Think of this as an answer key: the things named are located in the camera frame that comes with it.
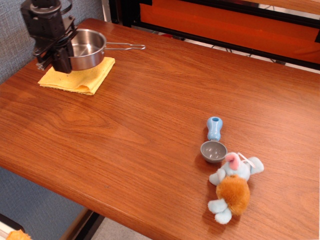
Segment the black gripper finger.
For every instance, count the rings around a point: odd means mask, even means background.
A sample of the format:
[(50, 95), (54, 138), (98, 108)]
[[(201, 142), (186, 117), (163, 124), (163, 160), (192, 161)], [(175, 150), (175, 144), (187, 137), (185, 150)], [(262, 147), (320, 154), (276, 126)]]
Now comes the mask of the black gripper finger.
[(66, 46), (54, 47), (52, 49), (52, 62), (55, 71), (69, 74), (72, 71), (70, 57), (67, 54)]
[(74, 56), (74, 51), (73, 51), (73, 46), (72, 46), (72, 43), (71, 43), (70, 39), (68, 39), (66, 41), (65, 48), (66, 48), (67, 55), (69, 57), (73, 57)]

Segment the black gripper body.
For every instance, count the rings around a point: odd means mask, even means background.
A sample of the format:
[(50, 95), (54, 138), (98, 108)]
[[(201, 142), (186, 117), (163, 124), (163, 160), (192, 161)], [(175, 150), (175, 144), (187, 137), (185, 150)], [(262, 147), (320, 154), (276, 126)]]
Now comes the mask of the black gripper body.
[(72, 9), (73, 2), (62, 9), (59, 0), (25, 0), (21, 14), (31, 38), (35, 40), (33, 56), (37, 58), (37, 67), (45, 70), (52, 65), (53, 48), (66, 46), (76, 33), (75, 18), (63, 17)]

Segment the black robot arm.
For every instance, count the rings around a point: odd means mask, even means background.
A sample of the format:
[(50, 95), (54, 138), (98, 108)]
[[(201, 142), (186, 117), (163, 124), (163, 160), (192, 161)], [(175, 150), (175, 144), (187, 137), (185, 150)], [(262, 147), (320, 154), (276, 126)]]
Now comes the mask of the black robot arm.
[(72, 8), (62, 10), (59, 0), (25, 0), (20, 11), (29, 36), (35, 40), (33, 56), (37, 58), (37, 67), (45, 70), (52, 65), (54, 70), (70, 73), (72, 65), (70, 57), (74, 55), (72, 39), (77, 34), (75, 18), (67, 16)]

